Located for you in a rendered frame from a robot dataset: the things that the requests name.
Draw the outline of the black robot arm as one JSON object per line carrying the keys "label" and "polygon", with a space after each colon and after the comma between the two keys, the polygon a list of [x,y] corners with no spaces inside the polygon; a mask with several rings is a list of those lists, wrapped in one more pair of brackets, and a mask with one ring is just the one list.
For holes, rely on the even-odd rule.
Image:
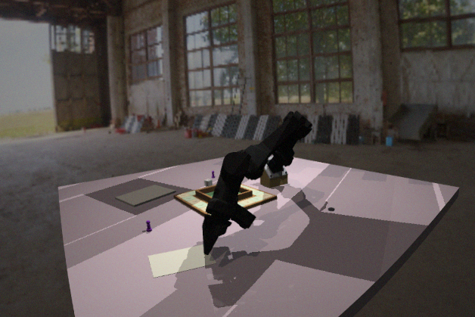
{"label": "black robot arm", "polygon": [[[261,143],[225,156],[216,186],[227,186],[238,193],[244,177],[251,181],[261,178],[266,164],[273,174],[284,170],[282,166],[292,164],[297,140],[306,137],[311,127],[312,123],[298,111],[289,112],[283,123]],[[237,207],[234,221],[244,229],[249,228],[256,217],[238,204],[238,198],[233,204]]]}

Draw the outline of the cream flat rectangular card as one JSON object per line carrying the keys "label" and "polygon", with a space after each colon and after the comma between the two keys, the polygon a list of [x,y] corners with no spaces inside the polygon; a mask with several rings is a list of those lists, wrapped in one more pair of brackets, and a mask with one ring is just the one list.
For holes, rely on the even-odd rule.
{"label": "cream flat rectangular card", "polygon": [[210,253],[208,255],[204,254],[203,244],[154,254],[148,256],[148,258],[154,278],[217,263]]}

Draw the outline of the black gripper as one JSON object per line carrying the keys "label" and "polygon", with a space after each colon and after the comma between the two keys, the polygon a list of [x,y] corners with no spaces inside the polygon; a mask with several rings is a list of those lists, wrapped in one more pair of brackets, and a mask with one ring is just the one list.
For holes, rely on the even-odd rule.
{"label": "black gripper", "polygon": [[[224,235],[234,221],[237,215],[237,207],[233,204],[234,200],[238,198],[238,193],[227,186],[218,185],[213,192],[212,200],[206,207],[206,212],[203,220],[203,251],[208,255],[217,238]],[[210,215],[211,214],[211,215]]]}

